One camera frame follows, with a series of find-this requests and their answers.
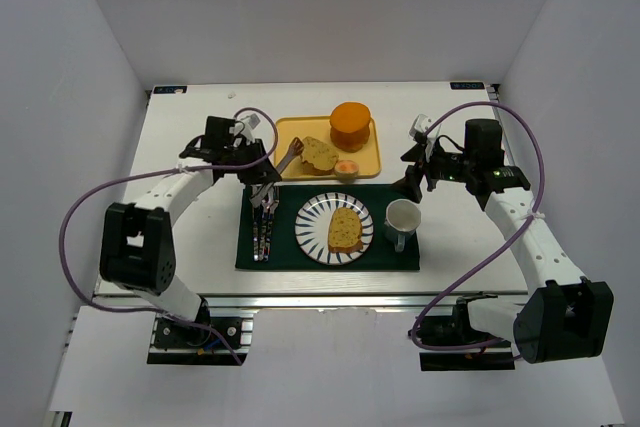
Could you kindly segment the silver metal tongs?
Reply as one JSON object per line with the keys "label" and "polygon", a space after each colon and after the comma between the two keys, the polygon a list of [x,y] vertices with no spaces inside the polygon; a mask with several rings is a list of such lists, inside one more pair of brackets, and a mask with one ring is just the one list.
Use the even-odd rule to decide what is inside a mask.
{"label": "silver metal tongs", "polygon": [[[288,167],[288,165],[294,160],[295,157],[300,156],[303,152],[304,144],[302,140],[298,137],[294,137],[291,143],[289,144],[288,150],[284,157],[278,162],[275,169],[279,174],[282,174],[284,170]],[[251,194],[249,200],[251,205],[254,208],[257,208],[259,205],[267,205],[268,204],[268,196],[275,186],[276,181],[264,184],[258,190]]]}

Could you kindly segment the bread slice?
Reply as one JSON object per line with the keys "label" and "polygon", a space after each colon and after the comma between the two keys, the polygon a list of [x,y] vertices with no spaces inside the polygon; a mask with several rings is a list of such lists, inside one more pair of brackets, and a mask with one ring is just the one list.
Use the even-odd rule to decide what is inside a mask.
{"label": "bread slice", "polygon": [[332,215],[328,230],[328,248],[331,253],[354,253],[362,246],[363,226],[357,213],[346,207]]}
{"label": "bread slice", "polygon": [[308,175],[330,175],[339,160],[338,152],[331,146],[314,137],[302,140],[300,155],[302,169]]}

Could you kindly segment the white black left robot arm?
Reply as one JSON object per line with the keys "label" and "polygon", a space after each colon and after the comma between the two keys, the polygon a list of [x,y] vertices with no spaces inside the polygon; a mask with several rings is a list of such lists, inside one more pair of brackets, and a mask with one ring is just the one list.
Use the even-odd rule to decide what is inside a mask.
{"label": "white black left robot arm", "polygon": [[99,271],[103,280],[128,290],[152,310],[187,325],[203,324],[204,299],[176,274],[173,227],[199,196],[226,175],[245,186],[281,179],[254,130],[268,116],[243,108],[232,118],[210,116],[205,131],[187,143],[175,168],[130,203],[105,213]]}

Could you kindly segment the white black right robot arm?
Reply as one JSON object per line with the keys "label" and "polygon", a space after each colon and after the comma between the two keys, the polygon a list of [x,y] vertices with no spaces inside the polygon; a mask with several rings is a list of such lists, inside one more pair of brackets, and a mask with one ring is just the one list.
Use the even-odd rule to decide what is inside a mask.
{"label": "white black right robot arm", "polygon": [[420,315],[409,335],[430,351],[479,348],[508,342],[526,362],[597,357],[602,353],[614,296],[574,264],[543,216],[524,173],[505,162],[502,127],[492,119],[465,124],[463,145],[443,149],[430,119],[418,116],[410,130],[414,146],[402,156],[408,167],[395,188],[420,200],[420,184],[434,190],[440,181],[463,184],[505,239],[528,291],[524,305],[494,294],[456,300],[448,317]]}

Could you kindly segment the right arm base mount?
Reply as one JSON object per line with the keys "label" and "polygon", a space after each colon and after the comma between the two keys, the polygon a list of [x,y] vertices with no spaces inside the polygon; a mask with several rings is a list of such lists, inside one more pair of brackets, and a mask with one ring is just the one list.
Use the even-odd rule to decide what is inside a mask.
{"label": "right arm base mount", "polygon": [[468,318],[472,301],[495,299],[495,295],[459,297],[447,315],[427,315],[418,324],[417,340],[439,350],[423,349],[419,354],[422,372],[512,371],[516,359],[508,341],[473,330]]}

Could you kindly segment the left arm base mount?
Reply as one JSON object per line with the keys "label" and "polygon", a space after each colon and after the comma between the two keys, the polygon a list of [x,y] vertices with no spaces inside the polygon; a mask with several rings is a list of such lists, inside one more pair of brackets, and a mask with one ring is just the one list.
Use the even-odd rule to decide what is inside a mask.
{"label": "left arm base mount", "polygon": [[146,362],[165,366],[242,365],[251,345],[253,314],[211,308],[209,321],[219,336],[157,316]]}

